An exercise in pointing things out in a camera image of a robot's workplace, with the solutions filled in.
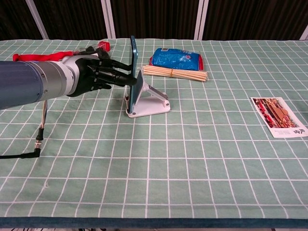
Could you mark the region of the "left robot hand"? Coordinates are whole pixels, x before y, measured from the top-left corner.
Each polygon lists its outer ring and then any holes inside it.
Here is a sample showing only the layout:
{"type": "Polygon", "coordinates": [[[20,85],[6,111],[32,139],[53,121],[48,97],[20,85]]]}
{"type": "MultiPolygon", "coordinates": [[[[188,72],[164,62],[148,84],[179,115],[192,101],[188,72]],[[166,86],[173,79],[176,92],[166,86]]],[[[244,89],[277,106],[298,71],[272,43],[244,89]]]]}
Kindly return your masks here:
{"type": "Polygon", "coordinates": [[[112,88],[112,85],[124,87],[137,83],[133,64],[127,65],[113,59],[103,59],[95,55],[76,55],[65,58],[63,64],[72,71],[74,84],[68,96],[112,88]]]}

